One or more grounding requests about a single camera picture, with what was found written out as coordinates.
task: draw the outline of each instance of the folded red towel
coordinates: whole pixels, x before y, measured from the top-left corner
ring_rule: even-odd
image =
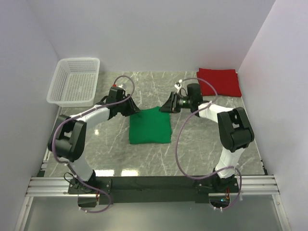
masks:
[[[232,70],[211,70],[199,68],[197,77],[209,82],[217,91],[218,95],[241,97],[241,89],[237,73]],[[214,91],[206,83],[199,81],[203,96],[215,95]]]

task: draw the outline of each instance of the white wall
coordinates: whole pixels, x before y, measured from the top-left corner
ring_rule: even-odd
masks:
[[[102,70],[238,69],[274,0],[28,0],[60,58]]]
[[[46,150],[58,57],[25,0],[0,0],[0,230],[14,228]]]
[[[295,231],[308,224],[307,12],[307,0],[276,0],[239,70],[261,156]]]

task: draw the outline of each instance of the green cloth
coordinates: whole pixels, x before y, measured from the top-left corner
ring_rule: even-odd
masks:
[[[141,110],[130,116],[130,144],[171,142],[170,114],[160,112],[159,108]]]

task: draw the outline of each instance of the robotic arm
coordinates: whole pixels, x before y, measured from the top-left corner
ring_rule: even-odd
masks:
[[[181,80],[176,83],[175,87],[178,91],[171,92],[169,99],[161,107],[160,111],[178,113],[181,108],[189,108],[191,112],[195,112],[211,104],[209,108],[200,111],[196,115],[218,123],[223,150],[214,171],[228,166],[235,167],[241,154],[255,137],[245,110],[242,107],[233,109],[203,101],[200,85],[197,83],[187,85],[186,96],[182,96],[180,93],[182,88]],[[219,181],[224,179],[224,182],[228,182],[228,179],[234,177],[234,170],[232,168],[223,170],[218,173],[218,176]]]
[[[117,105],[99,108],[101,105],[119,102],[127,98],[129,95],[125,95],[125,88],[125,85],[120,85],[119,87],[113,85],[109,90],[108,96],[105,96],[91,109],[82,112],[82,114],[86,114],[85,116],[66,123],[57,134],[55,146],[58,157],[61,161],[69,161],[70,166],[76,174],[89,185],[95,186],[96,176],[95,171],[88,165],[83,154],[86,130],[111,119],[118,113],[121,113],[123,116],[130,116],[140,112],[140,109],[136,106],[132,98]],[[58,117],[48,141],[48,149],[50,151],[52,150],[52,138],[56,129],[63,121],[75,116],[77,115],[60,115]]]

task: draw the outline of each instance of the marble floor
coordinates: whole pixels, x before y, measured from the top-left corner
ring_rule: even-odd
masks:
[[[195,72],[100,73],[95,103],[108,95],[114,79],[122,74],[133,78],[136,85],[133,100],[140,109],[163,105],[170,92],[175,91],[174,84],[179,79],[196,77]],[[127,93],[131,91],[129,80],[123,78],[118,83],[127,83]],[[244,106],[241,98],[226,96],[219,96],[216,104],[226,107]],[[86,109],[63,108],[61,114],[69,116]],[[179,114],[170,115],[173,130],[171,143],[138,145],[129,143],[129,118],[119,114],[87,131],[84,151],[86,160],[99,176],[182,175],[175,162],[175,140],[189,114],[189,109],[182,109]],[[191,175],[210,173],[219,161],[221,150],[217,124],[196,116],[192,117],[184,128],[179,142],[179,159],[183,169]],[[256,142],[251,143],[244,151],[238,168],[244,175],[264,175]],[[45,177],[61,177],[67,171],[67,167],[56,163],[51,155]]]

